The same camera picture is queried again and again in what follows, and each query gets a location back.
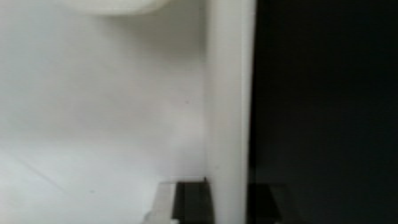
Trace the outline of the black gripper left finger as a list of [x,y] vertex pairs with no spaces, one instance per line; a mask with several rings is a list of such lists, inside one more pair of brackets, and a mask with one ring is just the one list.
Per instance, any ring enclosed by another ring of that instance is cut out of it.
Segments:
[[151,224],[215,224],[214,200],[207,179],[159,185]]

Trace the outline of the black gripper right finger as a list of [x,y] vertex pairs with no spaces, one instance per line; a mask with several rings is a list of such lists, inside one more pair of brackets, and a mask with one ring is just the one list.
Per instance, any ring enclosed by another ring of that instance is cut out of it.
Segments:
[[247,199],[247,224],[287,224],[278,202],[281,183],[251,183]]

